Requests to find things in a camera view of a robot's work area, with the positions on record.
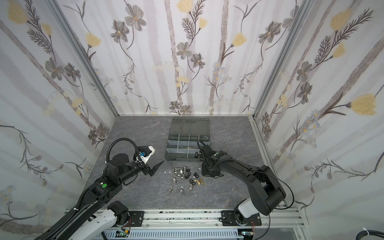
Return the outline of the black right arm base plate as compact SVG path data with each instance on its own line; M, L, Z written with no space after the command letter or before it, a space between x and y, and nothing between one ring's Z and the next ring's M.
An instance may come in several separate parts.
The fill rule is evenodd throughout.
M246 218L239 211L235 210L221 211L219 221L222 222L224 227L258 227L262 225L260 214L255 214Z

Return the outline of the brass wing nut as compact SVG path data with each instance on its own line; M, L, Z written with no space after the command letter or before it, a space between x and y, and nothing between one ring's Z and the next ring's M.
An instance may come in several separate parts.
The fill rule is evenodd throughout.
M203 180L202 178L196 180L196 183L197 183L198 185L205 185L205 182L204 182L204 180Z

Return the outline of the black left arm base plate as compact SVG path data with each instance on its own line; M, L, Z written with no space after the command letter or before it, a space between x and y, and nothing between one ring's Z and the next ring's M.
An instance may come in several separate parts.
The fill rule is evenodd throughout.
M129 221L128 227L141 227L144 220L144 211L130 211L129 212Z

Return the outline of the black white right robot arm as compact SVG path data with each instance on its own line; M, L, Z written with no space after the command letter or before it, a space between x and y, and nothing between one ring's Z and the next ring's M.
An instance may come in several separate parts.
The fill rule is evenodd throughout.
M197 146L203 158L202 176L217 179L224 176L222 172L226 172L247 186L250 197L234 208L232 217L226 220L222 217L223 223L245 226L254 217L268 216L286 198L280 180L268 166L247 165L224 151L212 150L202 141L198 141Z

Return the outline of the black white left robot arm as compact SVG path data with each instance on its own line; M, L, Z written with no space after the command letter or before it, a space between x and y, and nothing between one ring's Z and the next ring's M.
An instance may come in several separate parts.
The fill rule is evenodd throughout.
M123 183L142 172L153 176L164 161L150 168L129 161L126 154L117 154L107 162L106 170L80 195L77 203L37 240L68 240L94 213L123 189Z

